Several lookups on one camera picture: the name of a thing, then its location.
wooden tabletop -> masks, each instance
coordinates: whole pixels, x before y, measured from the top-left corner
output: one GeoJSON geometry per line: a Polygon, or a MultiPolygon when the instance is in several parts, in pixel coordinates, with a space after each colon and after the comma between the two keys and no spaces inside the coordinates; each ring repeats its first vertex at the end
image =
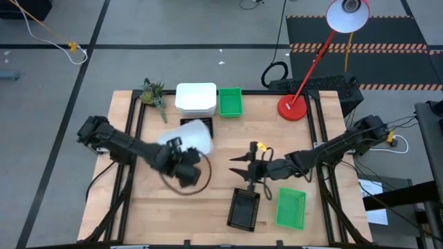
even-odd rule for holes
{"type": "MultiPolygon", "coordinates": [[[[131,91],[116,91],[109,108],[108,119],[119,130],[124,130],[131,91]]],[[[320,92],[323,115],[329,139],[341,135],[345,124],[336,92],[320,92]]],[[[246,169],[248,163],[232,162],[229,158],[243,156],[251,141],[259,141],[275,150],[275,158],[283,158],[286,153],[301,149],[311,149],[311,139],[306,117],[297,122],[282,119],[276,110],[279,95],[244,95],[244,114],[240,118],[221,118],[213,116],[214,150],[209,155],[213,166],[213,178],[206,190],[194,196],[179,196],[161,182],[159,175],[141,158],[138,158],[136,173],[129,206],[129,215],[125,233],[125,243],[148,244],[183,244],[190,239],[199,245],[275,245],[276,240],[283,240],[286,246],[327,245],[323,209],[318,191],[316,172],[312,183],[304,178],[288,178],[280,181],[267,181],[273,199],[266,200],[261,185],[256,192],[261,194],[255,232],[245,232],[226,225],[233,188],[246,189],[246,183],[240,176],[228,170],[230,167],[246,169]],[[278,200],[278,188],[288,187],[307,193],[305,229],[291,230],[275,225],[275,211],[278,200]]],[[[141,139],[156,142],[159,136],[179,126],[182,116],[174,106],[174,95],[164,97],[168,123],[164,124],[155,108],[147,107],[141,139]]],[[[312,102],[317,136],[320,129],[317,123],[315,104],[312,102]]],[[[132,135],[136,127],[138,101],[132,125],[132,135]]],[[[354,164],[351,156],[344,161],[354,164]]],[[[110,163],[109,155],[98,157],[94,176],[110,163]]],[[[195,188],[200,188],[208,177],[208,166],[203,160],[197,165],[201,168],[200,181],[195,188]]],[[[78,239],[87,237],[99,224],[109,209],[114,186],[116,167],[100,178],[91,188],[84,211],[78,239]]],[[[336,167],[336,179],[343,211],[350,221],[369,240],[372,240],[366,213],[359,190],[356,173],[350,167],[340,164],[336,167]]],[[[340,241],[334,211],[331,209],[334,224],[334,236],[340,241]]],[[[120,213],[116,215],[113,238],[116,237],[120,213]]]]}

red desk lamp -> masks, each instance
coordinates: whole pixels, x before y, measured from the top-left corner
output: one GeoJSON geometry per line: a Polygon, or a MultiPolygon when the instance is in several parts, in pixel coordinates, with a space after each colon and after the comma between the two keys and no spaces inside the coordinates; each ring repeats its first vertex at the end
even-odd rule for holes
{"type": "Polygon", "coordinates": [[[322,56],[326,53],[335,33],[352,33],[359,30],[366,24],[369,15],[370,10],[367,0],[335,0],[331,3],[326,13],[327,24],[332,29],[329,37],[317,53],[316,59],[312,62],[311,68],[308,70],[297,93],[295,95],[285,95],[278,102],[278,113],[284,119],[297,121],[306,115],[306,102],[303,98],[300,98],[300,93],[322,56]]]}

potted plant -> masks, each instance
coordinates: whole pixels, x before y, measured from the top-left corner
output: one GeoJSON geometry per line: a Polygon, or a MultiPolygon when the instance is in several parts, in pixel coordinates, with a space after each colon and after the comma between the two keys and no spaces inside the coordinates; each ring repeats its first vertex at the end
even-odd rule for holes
{"type": "Polygon", "coordinates": [[[165,113],[165,100],[162,98],[163,87],[165,85],[161,82],[156,84],[151,83],[147,78],[145,78],[145,83],[143,84],[143,93],[140,96],[141,102],[149,107],[156,107],[160,111],[161,118],[164,123],[168,123],[165,113]]]}

green container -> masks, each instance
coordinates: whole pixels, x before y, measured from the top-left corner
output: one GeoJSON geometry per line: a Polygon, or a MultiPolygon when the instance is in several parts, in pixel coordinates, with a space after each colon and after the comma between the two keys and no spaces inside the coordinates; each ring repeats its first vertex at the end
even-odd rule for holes
{"type": "Polygon", "coordinates": [[[220,116],[237,118],[243,114],[242,89],[219,89],[220,116]]]}
{"type": "Polygon", "coordinates": [[[306,193],[287,188],[278,192],[275,224],[296,230],[305,229],[306,193]]]}

orange striped tape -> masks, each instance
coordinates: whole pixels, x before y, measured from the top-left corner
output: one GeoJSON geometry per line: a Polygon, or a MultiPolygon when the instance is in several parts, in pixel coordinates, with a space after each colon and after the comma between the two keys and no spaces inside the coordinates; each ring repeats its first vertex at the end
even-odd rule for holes
{"type": "MultiPolygon", "coordinates": [[[[316,53],[318,51],[317,48],[295,48],[291,50],[291,53],[316,53]]],[[[328,53],[346,53],[346,49],[334,49],[330,48],[327,51],[328,53]]],[[[400,53],[400,54],[406,54],[406,53],[425,53],[427,54],[427,50],[404,50],[404,49],[350,49],[350,53],[400,53]]]]}
{"type": "MultiPolygon", "coordinates": [[[[289,18],[325,18],[325,15],[287,15],[286,19],[289,18]]],[[[412,18],[411,16],[371,16],[371,18],[412,18]]]]}
{"type": "MultiPolygon", "coordinates": [[[[322,44],[290,44],[291,48],[317,48],[319,49],[322,44]]],[[[347,44],[330,44],[329,49],[346,49],[347,44]]],[[[364,50],[426,50],[428,46],[426,44],[351,44],[350,49],[364,49],[364,50]]]]}
{"type": "Polygon", "coordinates": [[[361,90],[440,91],[442,84],[360,84],[361,90]]]}
{"type": "Polygon", "coordinates": [[[435,55],[435,54],[441,54],[441,53],[443,53],[443,51],[441,51],[441,50],[431,50],[431,51],[429,51],[429,55],[435,55]]]}

